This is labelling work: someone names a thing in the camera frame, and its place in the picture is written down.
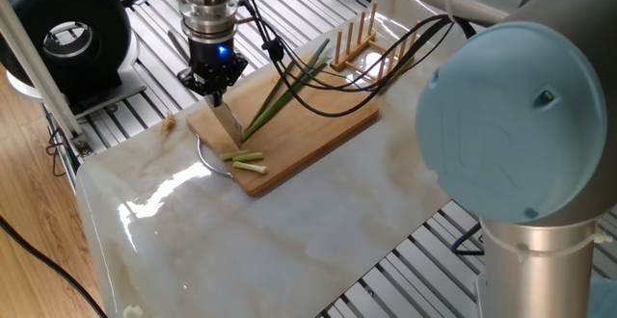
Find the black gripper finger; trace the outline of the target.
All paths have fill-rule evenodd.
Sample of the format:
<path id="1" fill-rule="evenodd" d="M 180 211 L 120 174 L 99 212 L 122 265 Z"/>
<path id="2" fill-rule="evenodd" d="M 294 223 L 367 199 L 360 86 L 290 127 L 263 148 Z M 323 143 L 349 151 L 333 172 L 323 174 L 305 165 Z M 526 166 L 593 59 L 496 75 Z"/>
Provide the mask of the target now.
<path id="1" fill-rule="evenodd" d="M 227 89 L 227 79 L 208 79 L 206 81 L 206 101 L 211 108 L 220 107 L 224 103 L 223 95 Z"/>
<path id="2" fill-rule="evenodd" d="M 203 82 L 198 75 L 190 73 L 185 77 L 185 87 L 199 95 L 212 94 L 207 84 Z"/>

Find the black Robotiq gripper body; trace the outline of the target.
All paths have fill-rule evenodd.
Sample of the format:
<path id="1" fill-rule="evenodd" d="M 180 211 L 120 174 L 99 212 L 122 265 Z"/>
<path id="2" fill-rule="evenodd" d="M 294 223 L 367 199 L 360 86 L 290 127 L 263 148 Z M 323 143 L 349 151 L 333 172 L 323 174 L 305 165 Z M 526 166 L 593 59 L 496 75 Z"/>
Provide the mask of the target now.
<path id="1" fill-rule="evenodd" d="M 187 31 L 189 63 L 177 74 L 180 83 L 185 87 L 185 77 L 193 73 L 205 83 L 208 79 L 227 79 L 228 87 L 234 85 L 248 65 L 247 59 L 234 50 L 234 34 Z"/>

